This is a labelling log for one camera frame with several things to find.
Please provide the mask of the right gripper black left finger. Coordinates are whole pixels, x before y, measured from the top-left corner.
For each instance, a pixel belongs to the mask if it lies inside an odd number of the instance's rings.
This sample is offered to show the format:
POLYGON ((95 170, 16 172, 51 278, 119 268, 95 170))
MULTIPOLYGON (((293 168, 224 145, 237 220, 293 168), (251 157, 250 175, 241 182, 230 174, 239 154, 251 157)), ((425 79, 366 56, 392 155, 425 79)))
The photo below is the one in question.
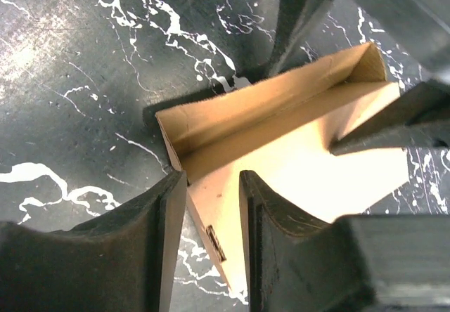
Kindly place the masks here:
POLYGON ((186 175, 71 230, 1 223, 2 311, 168 311, 186 175))

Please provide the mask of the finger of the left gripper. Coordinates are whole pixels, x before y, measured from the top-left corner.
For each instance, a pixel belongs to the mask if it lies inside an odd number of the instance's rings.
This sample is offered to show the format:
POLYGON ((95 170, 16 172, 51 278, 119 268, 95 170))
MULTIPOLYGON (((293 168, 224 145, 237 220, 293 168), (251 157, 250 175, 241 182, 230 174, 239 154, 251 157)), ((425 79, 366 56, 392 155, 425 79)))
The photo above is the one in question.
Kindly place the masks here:
POLYGON ((420 82, 330 144, 335 156, 378 148, 448 148, 449 85, 420 82))
POLYGON ((269 76, 288 66, 296 48, 326 15, 334 0, 279 0, 274 47, 269 58, 269 76))

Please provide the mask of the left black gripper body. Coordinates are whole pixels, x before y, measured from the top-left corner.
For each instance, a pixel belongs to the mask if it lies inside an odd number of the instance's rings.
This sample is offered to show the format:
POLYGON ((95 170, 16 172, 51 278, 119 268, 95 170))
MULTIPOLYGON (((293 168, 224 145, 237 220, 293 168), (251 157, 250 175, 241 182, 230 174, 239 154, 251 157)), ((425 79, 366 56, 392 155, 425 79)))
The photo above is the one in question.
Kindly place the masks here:
POLYGON ((449 83, 449 0, 353 0, 436 80, 449 83))

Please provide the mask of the brown cardboard box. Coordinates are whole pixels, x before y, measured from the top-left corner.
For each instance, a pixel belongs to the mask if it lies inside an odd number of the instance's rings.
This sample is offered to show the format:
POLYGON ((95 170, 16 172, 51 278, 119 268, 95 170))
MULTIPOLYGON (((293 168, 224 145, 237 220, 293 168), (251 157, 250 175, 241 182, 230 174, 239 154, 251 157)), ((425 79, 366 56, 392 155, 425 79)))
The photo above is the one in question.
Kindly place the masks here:
POLYGON ((232 292, 246 289, 239 174, 332 222, 359 214, 409 179, 400 148, 335 156, 330 144, 399 97, 367 42, 207 100, 156 113, 170 162, 186 172, 187 207, 232 292))

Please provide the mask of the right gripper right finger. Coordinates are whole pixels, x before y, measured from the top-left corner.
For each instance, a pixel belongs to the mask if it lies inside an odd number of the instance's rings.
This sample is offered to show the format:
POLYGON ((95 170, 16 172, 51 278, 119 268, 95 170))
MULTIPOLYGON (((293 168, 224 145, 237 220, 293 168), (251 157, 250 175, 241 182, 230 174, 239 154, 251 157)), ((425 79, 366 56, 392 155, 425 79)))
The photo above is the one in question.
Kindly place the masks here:
POLYGON ((448 311, 449 217, 341 216, 326 223, 239 175, 251 311, 448 311))

